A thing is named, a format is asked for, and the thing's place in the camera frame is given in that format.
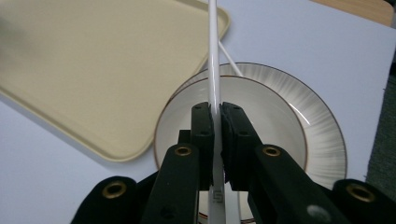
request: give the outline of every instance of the metal grommet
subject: metal grommet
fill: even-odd
[[[277,157],[280,156],[280,150],[275,148],[275,147],[265,147],[262,149],[262,152],[271,157]]]
[[[192,150],[189,147],[178,147],[177,149],[175,149],[175,153],[178,156],[188,156],[192,153]]]
[[[375,195],[362,185],[349,184],[346,186],[346,191],[362,202],[371,203],[375,200]]]
[[[102,195],[107,199],[114,199],[120,197],[126,191],[126,185],[124,182],[116,180],[109,183],[102,190]]]

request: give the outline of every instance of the beige tray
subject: beige tray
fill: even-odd
[[[229,26],[219,10],[219,35]],[[194,0],[0,0],[0,92],[111,161],[152,142],[177,87],[205,63]]]

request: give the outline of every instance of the white rod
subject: white rod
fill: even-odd
[[[209,224],[225,224],[224,173],[220,156],[221,115],[219,106],[219,35],[218,12],[216,0],[209,0],[209,103],[215,131],[215,148],[213,155],[213,186],[209,190]]]
[[[221,44],[220,41],[219,41],[219,47],[220,47],[221,51],[223,52],[223,54],[225,55],[225,57],[227,58],[227,60],[230,63],[231,67],[235,71],[236,75],[239,76],[239,77],[243,77],[244,75],[242,74],[241,70],[239,70],[238,66],[233,61],[233,58],[230,56],[230,54],[227,52],[227,50],[224,48],[224,46]]]

